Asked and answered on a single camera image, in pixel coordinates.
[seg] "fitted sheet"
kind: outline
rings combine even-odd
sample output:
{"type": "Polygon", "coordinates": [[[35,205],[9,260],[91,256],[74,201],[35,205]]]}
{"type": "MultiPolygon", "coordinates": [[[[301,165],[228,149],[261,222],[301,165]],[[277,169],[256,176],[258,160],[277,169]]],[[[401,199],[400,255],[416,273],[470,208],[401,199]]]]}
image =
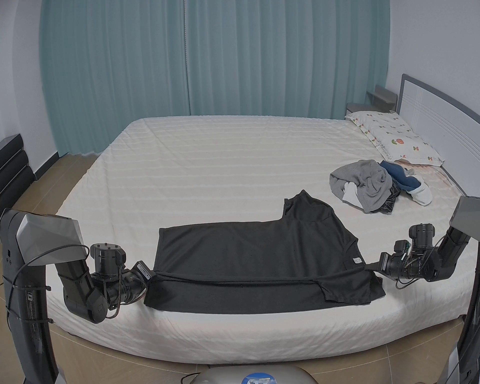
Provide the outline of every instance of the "fitted sheet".
{"type": "MultiPolygon", "coordinates": [[[[402,193],[392,214],[365,214],[330,191],[328,176],[359,159],[382,157],[346,120],[268,116],[188,116],[131,123],[100,155],[58,214],[80,223],[85,244],[110,242],[127,253],[127,267],[153,267],[158,228],[220,221],[268,221],[283,199],[302,189],[331,205],[359,238],[365,262],[393,251],[420,222],[435,225],[436,242],[460,192],[440,168],[417,166],[433,202],[420,206],[402,193]]],[[[63,304],[54,266],[47,268],[48,311],[64,330],[106,347],[187,363],[301,360],[373,348],[465,314],[473,285],[471,241],[448,280],[418,281],[365,306],[269,314],[157,311],[141,302],[113,320],[91,324],[63,304]]],[[[94,270],[93,259],[88,265],[94,270]]]]}

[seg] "floral pillow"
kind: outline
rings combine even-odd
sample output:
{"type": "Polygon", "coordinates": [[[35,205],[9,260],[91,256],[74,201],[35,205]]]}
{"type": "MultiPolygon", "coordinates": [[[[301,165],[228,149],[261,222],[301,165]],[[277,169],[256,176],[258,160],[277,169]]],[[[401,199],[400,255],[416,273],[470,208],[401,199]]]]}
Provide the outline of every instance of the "floral pillow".
{"type": "Polygon", "coordinates": [[[370,139],[385,160],[440,166],[440,155],[395,112],[359,111],[345,116],[370,139]]]}

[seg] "curtain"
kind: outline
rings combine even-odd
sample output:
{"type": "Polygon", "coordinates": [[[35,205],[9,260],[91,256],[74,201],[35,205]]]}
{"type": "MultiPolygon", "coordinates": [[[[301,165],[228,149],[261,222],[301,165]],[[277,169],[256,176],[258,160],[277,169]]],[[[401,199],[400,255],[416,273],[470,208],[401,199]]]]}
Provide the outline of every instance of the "curtain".
{"type": "Polygon", "coordinates": [[[193,115],[341,119],[384,86],[388,0],[186,0],[193,115]]]}
{"type": "Polygon", "coordinates": [[[59,155],[173,115],[341,119],[384,85],[389,0],[43,0],[40,65],[59,155]]]}
{"type": "Polygon", "coordinates": [[[189,115],[179,0],[43,0],[40,63],[59,155],[101,152],[132,121],[189,115]]]}

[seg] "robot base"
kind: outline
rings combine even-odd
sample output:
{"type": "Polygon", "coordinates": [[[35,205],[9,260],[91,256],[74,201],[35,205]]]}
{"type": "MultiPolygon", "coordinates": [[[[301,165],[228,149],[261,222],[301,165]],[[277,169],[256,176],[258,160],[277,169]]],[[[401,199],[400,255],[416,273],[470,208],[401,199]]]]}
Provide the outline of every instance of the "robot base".
{"type": "Polygon", "coordinates": [[[239,365],[202,372],[191,384],[317,384],[303,369],[290,365],[239,365]]]}

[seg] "gray cloth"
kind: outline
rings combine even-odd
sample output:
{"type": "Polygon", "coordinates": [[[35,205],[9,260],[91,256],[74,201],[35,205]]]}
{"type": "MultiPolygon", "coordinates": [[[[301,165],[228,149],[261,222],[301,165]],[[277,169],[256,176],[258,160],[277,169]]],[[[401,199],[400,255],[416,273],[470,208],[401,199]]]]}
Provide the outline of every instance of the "gray cloth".
{"type": "Polygon", "coordinates": [[[392,177],[375,160],[359,160],[330,174],[330,189],[340,200],[347,181],[357,185],[357,196],[365,212],[380,208],[390,196],[392,177]]]}

